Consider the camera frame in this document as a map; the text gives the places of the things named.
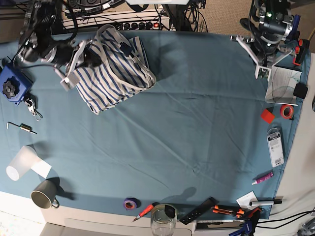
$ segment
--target pink tube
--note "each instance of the pink tube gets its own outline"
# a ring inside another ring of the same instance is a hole
[[[255,182],[252,183],[252,185],[264,182],[265,180],[270,179],[273,175],[274,175],[274,173],[270,172],[269,174],[256,179]]]

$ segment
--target orange box cutter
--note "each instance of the orange box cutter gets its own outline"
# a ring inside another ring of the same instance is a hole
[[[232,215],[232,216],[236,216],[237,218],[241,218],[243,214],[245,213],[242,209],[235,208],[232,206],[215,205],[214,207],[211,208],[211,210],[213,213]]]

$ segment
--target mug handle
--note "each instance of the mug handle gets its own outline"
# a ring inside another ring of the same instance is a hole
[[[54,208],[58,208],[58,207],[60,206],[60,204],[59,204],[57,198],[55,198],[54,201],[53,201],[53,203],[51,204],[51,206],[54,207]]]

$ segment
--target red block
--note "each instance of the red block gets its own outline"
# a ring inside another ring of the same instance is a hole
[[[275,115],[272,114],[272,113],[271,113],[270,111],[268,111],[267,109],[265,109],[265,110],[261,113],[260,117],[261,117],[264,121],[266,121],[268,124],[270,124],[270,123],[273,121],[273,119],[275,118]]]

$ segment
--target gray mug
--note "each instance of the gray mug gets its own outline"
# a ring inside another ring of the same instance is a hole
[[[59,202],[56,199],[57,187],[50,180],[44,180],[31,193],[31,199],[40,208],[58,208]]]

